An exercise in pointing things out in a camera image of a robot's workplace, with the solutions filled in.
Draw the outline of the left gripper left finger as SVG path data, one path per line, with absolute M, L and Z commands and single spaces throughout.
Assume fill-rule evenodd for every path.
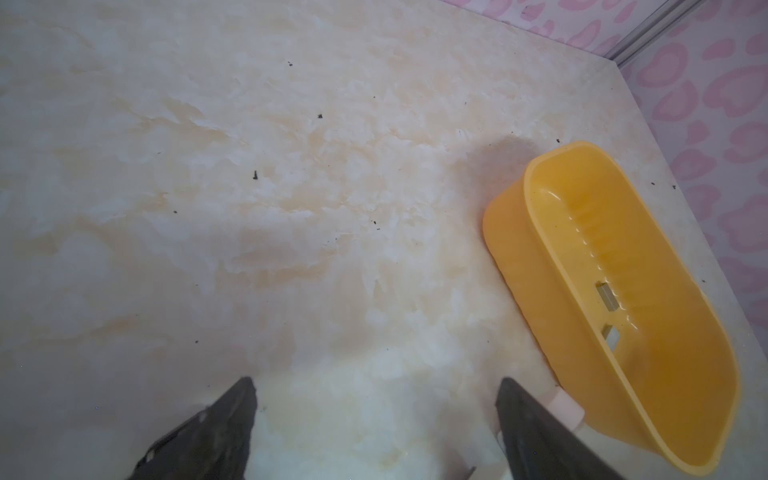
M 132 479 L 243 479 L 258 409 L 249 376 L 155 441 Z

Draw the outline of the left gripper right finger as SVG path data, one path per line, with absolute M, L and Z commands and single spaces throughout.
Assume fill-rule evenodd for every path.
M 495 407 L 514 479 L 622 479 L 516 380 L 501 380 Z

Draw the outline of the yellow plastic tray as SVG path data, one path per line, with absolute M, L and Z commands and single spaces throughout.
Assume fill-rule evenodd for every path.
M 541 155 L 489 203 L 482 232 L 586 423 L 712 473 L 740 401 L 736 357 L 620 166 L 584 141 Z

